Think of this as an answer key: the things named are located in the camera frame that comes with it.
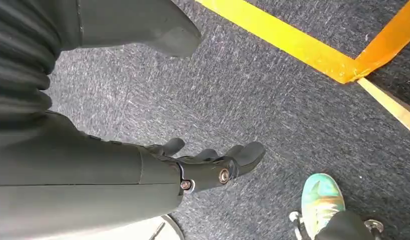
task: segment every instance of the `orange tape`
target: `orange tape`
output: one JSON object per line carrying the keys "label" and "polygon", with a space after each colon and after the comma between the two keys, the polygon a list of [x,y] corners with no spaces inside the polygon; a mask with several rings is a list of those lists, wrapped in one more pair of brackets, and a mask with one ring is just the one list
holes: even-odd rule
{"label": "orange tape", "polygon": [[244,0],[197,1],[342,84],[386,64],[410,42],[410,0],[355,60]]}
{"label": "orange tape", "polygon": [[385,65],[410,42],[410,1],[356,58],[362,78]]}

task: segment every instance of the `colorful sneaker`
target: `colorful sneaker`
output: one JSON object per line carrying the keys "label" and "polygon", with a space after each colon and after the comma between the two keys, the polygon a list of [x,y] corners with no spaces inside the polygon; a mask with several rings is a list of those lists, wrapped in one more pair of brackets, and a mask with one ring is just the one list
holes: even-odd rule
{"label": "colorful sneaker", "polygon": [[334,179],[324,173],[310,176],[302,192],[302,217],[309,237],[314,240],[340,211],[345,211],[345,201]]}

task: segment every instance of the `pant leg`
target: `pant leg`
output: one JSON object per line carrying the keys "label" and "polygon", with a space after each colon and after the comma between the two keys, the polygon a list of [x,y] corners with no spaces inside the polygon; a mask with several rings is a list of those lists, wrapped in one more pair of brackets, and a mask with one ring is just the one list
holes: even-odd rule
{"label": "pant leg", "polygon": [[315,240],[374,240],[361,218],[350,211],[341,211],[332,217]]}

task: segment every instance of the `prosthetic arm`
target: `prosthetic arm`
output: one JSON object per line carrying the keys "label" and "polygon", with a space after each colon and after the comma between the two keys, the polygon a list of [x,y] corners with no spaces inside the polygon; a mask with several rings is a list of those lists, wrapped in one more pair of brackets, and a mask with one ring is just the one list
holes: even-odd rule
{"label": "prosthetic arm", "polygon": [[0,0],[0,239],[132,223],[175,209],[183,194],[222,186],[265,154],[172,158],[184,142],[140,146],[78,131],[43,92],[61,51],[143,43],[192,54],[200,33],[170,0]]}

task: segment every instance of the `metal screw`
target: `metal screw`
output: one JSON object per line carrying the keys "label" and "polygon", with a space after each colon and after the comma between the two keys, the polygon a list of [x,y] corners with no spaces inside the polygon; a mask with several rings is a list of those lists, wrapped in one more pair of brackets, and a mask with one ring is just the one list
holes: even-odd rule
{"label": "metal screw", "polygon": [[219,172],[219,182],[221,184],[226,184],[228,182],[228,179],[230,178],[230,174],[228,173],[228,169],[223,168]]}
{"label": "metal screw", "polygon": [[189,190],[191,188],[191,182],[189,180],[182,180],[181,188],[184,190]]}

